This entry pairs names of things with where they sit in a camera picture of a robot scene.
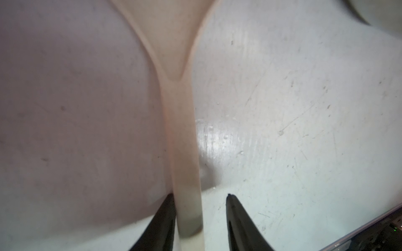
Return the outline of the cream plastic ladle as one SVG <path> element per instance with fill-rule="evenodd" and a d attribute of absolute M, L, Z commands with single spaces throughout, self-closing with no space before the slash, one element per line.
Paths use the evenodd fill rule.
<path fill-rule="evenodd" d="M 156 69 L 181 249 L 202 251 L 205 241 L 192 63 L 216 2 L 114 1 L 114 5 Z"/>

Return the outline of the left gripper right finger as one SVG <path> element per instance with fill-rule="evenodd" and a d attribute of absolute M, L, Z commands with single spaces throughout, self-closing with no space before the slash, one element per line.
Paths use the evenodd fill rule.
<path fill-rule="evenodd" d="M 226 216 L 231 251 L 274 251 L 235 195 L 226 198 Z"/>

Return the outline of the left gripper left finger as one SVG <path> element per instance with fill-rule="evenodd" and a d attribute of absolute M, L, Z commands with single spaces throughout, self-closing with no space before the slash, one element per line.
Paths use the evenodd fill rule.
<path fill-rule="evenodd" d="M 174 195 L 170 193 L 130 251 L 172 251 L 176 215 Z"/>

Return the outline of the stainless steel pot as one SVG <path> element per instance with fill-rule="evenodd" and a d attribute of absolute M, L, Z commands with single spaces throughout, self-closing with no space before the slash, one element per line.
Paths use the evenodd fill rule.
<path fill-rule="evenodd" d="M 365 23 L 402 37 L 402 0 L 348 0 L 345 5 Z"/>

